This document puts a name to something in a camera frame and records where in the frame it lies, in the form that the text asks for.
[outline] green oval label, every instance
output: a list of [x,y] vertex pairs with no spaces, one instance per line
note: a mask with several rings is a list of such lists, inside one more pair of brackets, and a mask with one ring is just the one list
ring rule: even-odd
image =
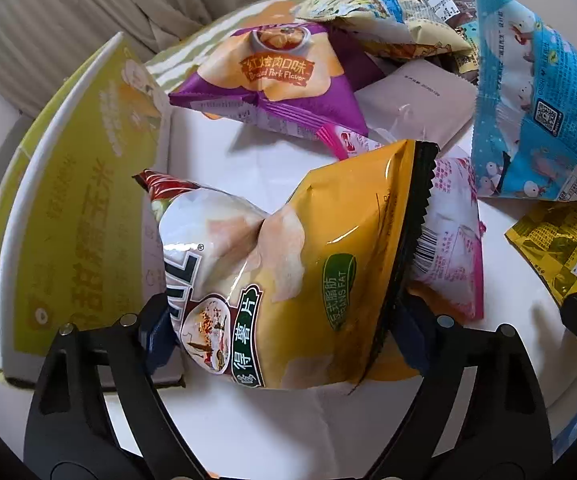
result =
[[321,295],[333,330],[339,330],[346,319],[356,270],[357,260],[352,254],[331,254],[324,264]]

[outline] bolt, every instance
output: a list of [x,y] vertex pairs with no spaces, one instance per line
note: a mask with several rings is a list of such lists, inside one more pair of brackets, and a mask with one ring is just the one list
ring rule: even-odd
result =
[[73,323],[66,323],[59,328],[59,335],[69,335],[73,331],[73,328],[75,328]]
[[510,325],[502,325],[501,326],[501,332],[506,336],[506,337],[514,337],[515,336],[515,329],[514,327],[510,326]]
[[120,317],[121,326],[131,326],[137,322],[137,316],[135,314],[124,314]]
[[437,318],[437,323],[443,328],[451,328],[455,324],[455,320],[450,316],[439,316]]

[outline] white and pink package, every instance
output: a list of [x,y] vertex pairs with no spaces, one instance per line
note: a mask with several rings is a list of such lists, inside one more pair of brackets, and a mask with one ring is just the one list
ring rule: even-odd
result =
[[[334,124],[325,124],[317,136],[340,160],[382,146]],[[482,319],[481,228],[471,159],[438,158],[434,173],[411,278],[438,292],[469,319]]]

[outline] plastic wrapper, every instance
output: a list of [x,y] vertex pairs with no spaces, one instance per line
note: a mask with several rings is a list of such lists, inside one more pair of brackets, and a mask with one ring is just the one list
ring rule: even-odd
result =
[[[376,70],[363,52],[356,52]],[[348,64],[358,59],[348,50],[341,56]],[[318,23],[235,32],[170,99],[172,105],[307,139],[315,139],[327,122],[367,133],[344,67]]]
[[477,0],[479,196],[577,200],[577,51],[515,0]]
[[[334,124],[322,127],[318,137],[340,160],[381,147]],[[411,278],[438,292],[468,319],[483,318],[481,229],[475,174],[468,157],[435,161]]]
[[561,306],[577,292],[577,202],[539,203],[506,232]]
[[307,0],[295,15],[348,30],[374,56],[408,60],[470,49],[419,0]]
[[439,59],[446,70],[462,76],[473,84],[479,77],[479,32],[475,0],[421,0],[454,28],[470,45],[471,50],[441,54]]
[[380,349],[436,153],[409,140],[313,170],[270,216],[222,191],[140,174],[182,347],[204,370],[252,387],[415,375],[393,342]]
[[473,117],[476,96],[475,86],[425,59],[355,92],[369,129],[386,139],[428,140],[440,149]]

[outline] blue snack bag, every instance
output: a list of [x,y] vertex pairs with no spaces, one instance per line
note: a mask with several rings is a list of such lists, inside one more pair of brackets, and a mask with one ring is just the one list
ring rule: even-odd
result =
[[515,0],[476,0],[478,196],[577,200],[577,51]]

